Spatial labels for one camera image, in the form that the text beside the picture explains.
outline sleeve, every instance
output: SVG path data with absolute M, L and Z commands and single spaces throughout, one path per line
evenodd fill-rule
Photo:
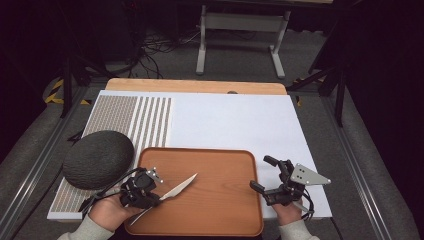
M 278 229 L 280 230 L 282 240 L 319 240 L 318 237 L 312 236 L 309 233 L 303 220 L 279 226 Z
M 106 240 L 113 234 L 114 232 L 110 232 L 93 222 L 87 214 L 75 232 L 65 233 L 58 240 Z

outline hand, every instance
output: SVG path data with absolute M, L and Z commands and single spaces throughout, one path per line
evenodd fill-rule
M 142 209 L 123 207 L 119 194 L 104 198 L 92 207 L 88 214 L 100 227 L 114 232 L 127 218 L 140 213 Z
M 292 222 L 296 222 L 302 219 L 302 210 L 296 207 L 293 203 L 287 206 L 282 204 L 274 204 L 272 208 L 277 212 L 278 222 L 281 226 L 287 225 Z

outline white stand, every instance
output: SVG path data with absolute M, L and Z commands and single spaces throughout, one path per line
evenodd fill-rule
M 197 57 L 196 74 L 202 75 L 205 69 L 206 58 L 206 29 L 245 30 L 260 32 L 276 32 L 277 38 L 274 45 L 269 47 L 278 78 L 284 78 L 284 70 L 281 65 L 280 50 L 281 42 L 286 32 L 290 17 L 290 11 L 284 16 L 258 16 L 244 14 L 207 13 L 206 6 L 202 6 L 200 18 L 200 47 Z

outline table leg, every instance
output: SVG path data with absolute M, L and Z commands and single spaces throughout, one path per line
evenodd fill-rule
M 196 74 L 202 75 L 205 69 L 206 58 L 206 6 L 202 6 L 202 15 L 200 17 L 200 47 L 199 55 L 197 57 Z
M 284 18 L 281 19 L 280 27 L 277 32 L 277 39 L 274 45 L 269 46 L 271 52 L 272 61 L 274 62 L 275 71 L 277 72 L 278 78 L 284 78 L 285 73 L 283 66 L 281 65 L 280 56 L 278 51 L 280 50 L 281 42 L 283 41 L 284 33 L 287 29 L 287 24 L 289 23 L 290 11 L 284 13 Z

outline tripod leg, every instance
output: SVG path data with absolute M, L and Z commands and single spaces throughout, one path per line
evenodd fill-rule
M 331 73 L 335 68 L 334 67 L 330 67 L 327 68 L 325 70 L 319 71 L 305 79 L 303 79 L 302 81 L 300 81 L 299 83 L 295 83 L 291 86 L 286 87 L 287 91 L 296 91 L 297 89 L 304 87 L 314 81 L 317 81 L 318 79 L 327 76 L 329 73 Z
M 72 74 L 71 74 L 71 61 L 68 57 L 63 61 L 63 92 L 64 103 L 61 118 L 64 118 L 72 107 Z
M 333 92 L 334 88 L 340 82 L 341 71 L 339 69 L 334 69 L 331 73 L 327 75 L 325 81 L 318 88 L 318 93 L 320 96 L 328 97 Z
M 339 127 L 343 127 L 342 112 L 343 112 L 343 100 L 344 100 L 345 87 L 346 87 L 346 76 L 345 76 L 345 73 L 341 71 L 340 81 L 337 86 L 336 108 L 334 113 L 336 117 L 336 121 L 339 124 Z
M 94 69 L 96 72 L 102 74 L 103 76 L 107 77 L 107 78 L 119 78 L 118 76 L 116 76 L 115 74 L 109 72 L 108 70 L 106 70 L 106 68 L 102 68 L 99 65 L 95 64 L 94 62 L 91 62 L 77 54 L 74 55 L 76 60 L 81 62 L 83 66 L 87 66 L 90 67 L 92 69 Z

